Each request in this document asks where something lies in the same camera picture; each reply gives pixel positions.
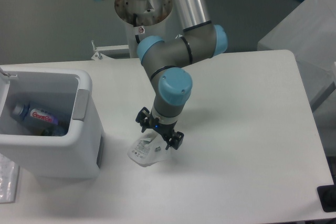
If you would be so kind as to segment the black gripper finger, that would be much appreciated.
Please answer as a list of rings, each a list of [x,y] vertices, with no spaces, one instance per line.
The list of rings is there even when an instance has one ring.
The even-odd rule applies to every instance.
[[[142,133],[150,127],[149,118],[150,111],[146,107],[143,107],[136,116],[135,121],[139,123]]]
[[[166,142],[166,150],[170,147],[177,150],[183,142],[184,134],[182,132],[171,131],[168,134],[163,135],[163,139]]]

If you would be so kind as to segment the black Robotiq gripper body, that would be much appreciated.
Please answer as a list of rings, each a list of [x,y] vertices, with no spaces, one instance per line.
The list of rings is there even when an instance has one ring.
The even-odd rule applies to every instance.
[[[163,124],[159,118],[154,118],[151,114],[148,117],[148,128],[153,129],[162,137],[172,137],[176,122],[170,124]]]

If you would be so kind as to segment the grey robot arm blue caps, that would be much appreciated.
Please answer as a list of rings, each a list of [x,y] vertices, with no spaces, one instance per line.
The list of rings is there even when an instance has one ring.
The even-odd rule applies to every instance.
[[[155,91],[152,109],[143,108],[136,122],[142,130],[156,131],[169,148],[178,149],[184,135],[174,128],[192,90],[184,67],[224,53],[226,33],[212,23],[205,0],[115,0],[114,7],[132,28],[130,53],[139,58]],[[163,23],[172,8],[178,10],[183,33],[166,42],[151,28]]]

